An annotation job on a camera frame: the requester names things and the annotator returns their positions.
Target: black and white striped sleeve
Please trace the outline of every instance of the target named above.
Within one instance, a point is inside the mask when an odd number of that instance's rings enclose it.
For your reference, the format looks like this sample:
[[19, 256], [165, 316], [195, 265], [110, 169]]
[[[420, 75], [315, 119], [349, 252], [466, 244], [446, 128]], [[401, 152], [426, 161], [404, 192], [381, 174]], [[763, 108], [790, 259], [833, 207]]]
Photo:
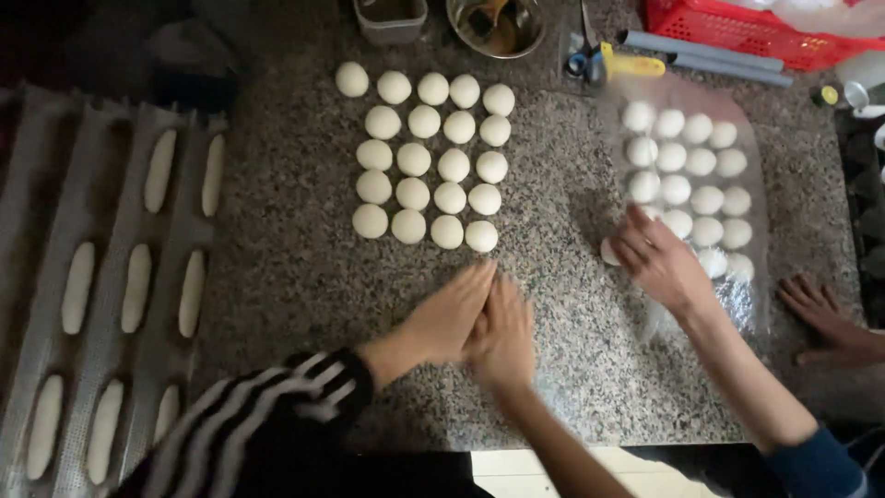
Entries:
[[219, 381], [115, 495], [258, 496], [281, 473], [297, 480], [293, 463], [335, 453], [372, 395], [371, 374], [347, 349]]

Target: gray rolling pin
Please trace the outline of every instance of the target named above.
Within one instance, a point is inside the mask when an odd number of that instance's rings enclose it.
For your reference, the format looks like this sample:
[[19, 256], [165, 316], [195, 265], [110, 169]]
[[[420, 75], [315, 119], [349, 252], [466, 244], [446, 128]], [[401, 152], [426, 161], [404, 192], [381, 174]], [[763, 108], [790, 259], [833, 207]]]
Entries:
[[772, 73], [771, 71], [766, 71], [757, 67], [731, 64], [723, 60], [698, 57], [697, 55], [687, 53], [671, 55], [667, 62], [674, 66], [699, 69], [701, 71], [709, 71], [710, 73], [728, 74], [730, 76], [743, 78], [744, 80], [769, 83], [779, 87], [788, 87], [793, 84], [793, 78], [784, 76], [783, 74]]
[[642, 31], [626, 31], [621, 33], [618, 40], [628, 47], [648, 49], [650, 51], [662, 51], [667, 53], [691, 54], [703, 58], [712, 58], [741, 66], [757, 67], [773, 73], [779, 73], [783, 69], [783, 61], [779, 58], [760, 57], [741, 52], [717, 49], [701, 43], [684, 42], [666, 36], [652, 35]]

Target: granite countertop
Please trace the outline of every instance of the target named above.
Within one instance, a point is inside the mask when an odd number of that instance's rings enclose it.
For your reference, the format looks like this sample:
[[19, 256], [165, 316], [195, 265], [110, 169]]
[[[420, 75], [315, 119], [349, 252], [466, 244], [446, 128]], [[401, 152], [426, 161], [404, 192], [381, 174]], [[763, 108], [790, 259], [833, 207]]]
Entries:
[[[421, 38], [379, 50], [359, 35], [348, 2], [263, 5], [256, 12], [261, 56], [243, 90], [229, 134], [219, 241], [199, 332], [193, 393], [220, 376], [263, 368], [287, 354], [356, 345], [404, 319], [414, 305], [475, 255], [444, 251], [429, 240], [366, 241], [350, 217], [359, 205], [354, 152], [367, 139], [366, 112], [381, 101], [347, 99], [335, 89], [344, 60], [366, 67], [373, 82], [388, 69], [414, 82], [435, 70], [476, 76], [483, 88], [513, 87], [512, 165], [501, 184], [504, 206], [492, 217], [500, 233], [493, 255], [526, 283], [535, 302], [537, 387], [556, 415], [589, 445], [718, 443], [742, 440], [682, 337], [641, 346], [638, 291], [598, 254], [621, 198], [606, 143], [601, 102], [560, 81], [558, 23], [580, 15], [574, 0], [545, 3], [550, 32], [539, 49], [513, 61], [484, 58], [448, 29], [432, 2]], [[605, 39], [641, 26], [616, 0], [597, 2], [594, 27]], [[771, 217], [772, 279], [806, 271], [831, 283], [859, 311], [858, 275], [832, 113], [807, 100], [819, 79], [799, 75], [776, 89], [708, 74], [684, 77], [729, 92], [756, 132]], [[405, 117], [417, 98], [396, 109]], [[443, 118], [453, 111], [447, 102]], [[482, 118], [480, 105], [472, 110]], [[396, 147], [409, 139], [399, 134]], [[427, 141], [435, 160], [449, 144]], [[475, 158], [475, 138], [462, 147]], [[426, 175], [431, 188], [440, 179]], [[399, 179], [391, 170], [392, 180]], [[472, 187], [474, 174], [464, 186]], [[395, 210], [394, 202], [385, 206]], [[428, 220], [436, 217], [428, 208]], [[464, 222], [475, 214], [462, 214]], [[778, 375], [820, 414], [879, 418], [873, 396], [881, 370], [842, 374], [796, 370], [789, 357], [804, 328], [780, 303], [771, 333], [750, 342]], [[495, 449], [522, 447], [459, 366], [422, 367], [379, 396], [352, 434], [361, 448]]]

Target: dough ball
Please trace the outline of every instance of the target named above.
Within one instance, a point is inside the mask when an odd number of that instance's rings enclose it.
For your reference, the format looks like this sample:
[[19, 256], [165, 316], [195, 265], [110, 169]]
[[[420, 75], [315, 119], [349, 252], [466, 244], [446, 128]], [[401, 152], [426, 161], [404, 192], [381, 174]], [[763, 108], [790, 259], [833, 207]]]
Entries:
[[668, 175], [661, 180], [661, 197], [671, 206], [678, 206], [689, 200], [691, 184], [682, 175]]
[[614, 255], [614, 251], [612, 250], [611, 237], [606, 237], [603, 239], [603, 243], [599, 246], [599, 255], [603, 257], [603, 261], [612, 265], [613, 267], [620, 266], [620, 261], [618, 261], [618, 257]]
[[643, 213], [652, 220], [657, 220], [657, 218], [662, 216], [660, 209], [657, 209], [654, 206], [639, 206], [639, 208], [642, 209]]
[[726, 149], [716, 154], [716, 173], [725, 178], [734, 178], [747, 168], [747, 156], [737, 149]]
[[485, 105], [489, 114], [497, 114], [506, 118], [513, 111], [516, 97], [513, 96], [513, 90], [510, 87], [498, 83], [486, 89], [486, 93], [482, 96], [482, 104]]
[[715, 218], [703, 216], [695, 220], [695, 226], [691, 229], [691, 240], [701, 247], [716, 245], [722, 240], [723, 232], [722, 223]]
[[750, 193], [741, 187], [730, 187], [725, 191], [725, 202], [722, 204], [722, 213], [728, 216], [743, 216], [750, 211], [753, 200]]
[[707, 176], [716, 168], [716, 154], [709, 149], [692, 149], [685, 160], [685, 169], [694, 176]]
[[402, 126], [396, 111], [386, 105], [377, 105], [366, 115], [366, 132], [378, 140], [393, 138]]
[[430, 202], [430, 189], [418, 178], [406, 178], [396, 186], [396, 202], [406, 209], [420, 211]]
[[418, 98], [427, 105], [441, 105], [449, 98], [449, 80], [439, 73], [429, 73], [418, 83]]
[[384, 204], [393, 193], [390, 180], [377, 169], [370, 169], [357, 179], [357, 195], [369, 204]]
[[753, 228], [740, 218], [729, 218], [722, 223], [724, 233], [722, 246], [726, 249], [739, 249], [753, 238]]
[[719, 249], [702, 249], [697, 254], [697, 260], [709, 278], [719, 278], [725, 275], [728, 261], [725, 254]]
[[455, 249], [464, 242], [464, 227], [458, 218], [444, 214], [430, 225], [430, 238], [443, 249]]
[[418, 138], [430, 138], [440, 130], [440, 114], [429, 105], [419, 105], [409, 113], [409, 131]]
[[685, 127], [685, 115], [679, 109], [667, 109], [658, 116], [655, 133], [661, 138], [676, 138]]
[[455, 144], [466, 144], [476, 133], [476, 121], [467, 111], [456, 111], [442, 125], [445, 137]]
[[446, 214], [458, 214], [464, 211], [467, 205], [467, 194], [461, 185], [454, 182], [446, 182], [436, 187], [434, 192], [434, 203], [440, 211]]
[[655, 122], [655, 108], [648, 102], [636, 100], [629, 103], [624, 109], [621, 121], [630, 131], [648, 131]]
[[485, 183], [498, 183], [507, 175], [507, 158], [501, 152], [484, 152], [476, 160], [476, 174]]
[[353, 214], [353, 228], [360, 237], [378, 238], [387, 231], [387, 213], [375, 204], [364, 204]]
[[710, 116], [698, 113], [685, 121], [682, 138], [689, 144], [698, 145], [704, 143], [712, 132], [713, 122], [710, 121]]
[[414, 209], [404, 209], [393, 216], [390, 231], [403, 244], [417, 244], [427, 232], [424, 216]]
[[661, 220], [676, 237], [682, 239], [688, 237], [689, 234], [691, 234], [691, 229], [694, 224], [691, 221], [691, 216], [689, 216], [689, 214], [685, 211], [679, 209], [667, 211], [661, 217]]
[[691, 196], [691, 208], [695, 213], [709, 216], [716, 214], [725, 201], [725, 195], [716, 187], [705, 185], [695, 191]]
[[393, 165], [393, 152], [389, 145], [373, 138], [357, 147], [357, 162], [365, 169], [387, 171]]
[[661, 145], [658, 151], [658, 160], [655, 161], [655, 164], [661, 171], [672, 173], [679, 171], [685, 166], [685, 159], [688, 156], [689, 154], [685, 151], [685, 147], [682, 144], [667, 142]]
[[710, 134], [710, 146], [714, 149], [731, 147], [737, 140], [737, 126], [728, 121], [716, 121], [713, 123], [713, 132]]
[[651, 202], [658, 196], [661, 181], [651, 171], [640, 171], [630, 179], [630, 197], [640, 204]]
[[480, 183], [473, 187], [470, 195], [467, 196], [467, 202], [470, 207], [479, 214], [491, 216], [501, 209], [501, 192], [495, 188], [495, 185], [488, 183]]
[[449, 86], [451, 101], [461, 109], [470, 109], [480, 99], [480, 84], [470, 74], [461, 74]]
[[464, 240], [477, 253], [487, 253], [497, 245], [497, 230], [489, 222], [473, 222], [467, 225]]
[[657, 158], [658, 144], [647, 136], [638, 136], [627, 146], [627, 159], [637, 166], [651, 166]]
[[408, 176], [421, 176], [430, 169], [430, 151], [424, 145], [403, 145], [396, 151], [396, 165]]
[[369, 75], [356, 62], [345, 62], [335, 73], [335, 85], [346, 97], [362, 97], [369, 90]]
[[749, 282], [756, 275], [753, 261], [743, 254], [731, 253], [726, 259], [728, 261], [728, 275], [738, 282]]
[[459, 149], [449, 149], [440, 158], [436, 170], [446, 182], [458, 183], [470, 173], [470, 158]]
[[510, 139], [510, 122], [504, 116], [489, 116], [480, 125], [480, 138], [492, 147], [504, 145]]
[[378, 80], [378, 95], [390, 105], [402, 104], [411, 94], [412, 84], [399, 71], [387, 71]]

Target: clear plastic sheet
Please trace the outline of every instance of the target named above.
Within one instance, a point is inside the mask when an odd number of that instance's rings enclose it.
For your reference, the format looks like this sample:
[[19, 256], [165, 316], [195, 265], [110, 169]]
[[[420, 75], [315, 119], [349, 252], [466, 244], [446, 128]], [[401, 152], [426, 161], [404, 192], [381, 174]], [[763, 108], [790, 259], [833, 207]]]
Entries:
[[[717, 297], [722, 306], [727, 310], [737, 329], [745, 335], [768, 332], [768, 272], [767, 272], [767, 241], [768, 241], [768, 212], [766, 207], [766, 191], [763, 183], [762, 167], [759, 159], [756, 138], [752, 126], [747, 120], [741, 108], [723, 92], [705, 89], [693, 82], [688, 82], [674, 74], [664, 74], [659, 78], [642, 78], [633, 76], [619, 76], [609, 85], [607, 93], [613, 102], [617, 104], [619, 120], [617, 124], [608, 127], [615, 133], [613, 142], [621, 144], [618, 150], [616, 146], [615, 157], [612, 158], [616, 167], [622, 172], [622, 188], [624, 199], [632, 198], [630, 194], [630, 182], [632, 178], [643, 171], [665, 178], [669, 175], [681, 175], [688, 179], [691, 187], [691, 195], [704, 186], [712, 186], [722, 192], [727, 192], [731, 187], [740, 187], [750, 194], [751, 206], [749, 211], [739, 216], [723, 214], [722, 209], [717, 210], [711, 217], [726, 227], [733, 228], [735, 223], [727, 220], [738, 218], [745, 220], [752, 228], [752, 237], [743, 246], [728, 249], [724, 241], [714, 245], [700, 245], [696, 234], [692, 232], [685, 240], [702, 256], [702, 266], [708, 275], [713, 276], [713, 284]], [[634, 132], [624, 126], [620, 117], [630, 102], [644, 101], [650, 104], [656, 113], [655, 123], [660, 113], [667, 109], [676, 109], [683, 113], [686, 120], [691, 116], [704, 113], [715, 124], [721, 121], [731, 122], [735, 125], [737, 137], [733, 145], [724, 148], [715, 148], [710, 140], [701, 144], [689, 144], [682, 135], [673, 139], [664, 139], [652, 127], [650, 130]], [[709, 175], [693, 175], [686, 167], [676, 171], [660, 171], [656, 163], [648, 167], [638, 167], [631, 163], [628, 158], [627, 147], [631, 140], [638, 136], [647, 136], [656, 141], [658, 150], [667, 142], [676, 142], [685, 147], [687, 153], [692, 149], [708, 149], [714, 154], [725, 149], [736, 149], [743, 153], [747, 160], [746, 168], [741, 174], [733, 177], [725, 177], [718, 169], [714, 169]], [[679, 209], [690, 215], [693, 222], [703, 216], [695, 211], [694, 202], [691, 198], [674, 205], [665, 202], [662, 193], [650, 202], [642, 203], [650, 206], [660, 213], [666, 214], [674, 209]], [[735, 233], [726, 229], [727, 237], [734, 241]], [[742, 271], [741, 254], [749, 258], [753, 267], [752, 278]], [[646, 326], [640, 337], [642, 342], [648, 342], [658, 334], [681, 333], [681, 329], [672, 315], [656, 302], [648, 300], [648, 317]]]

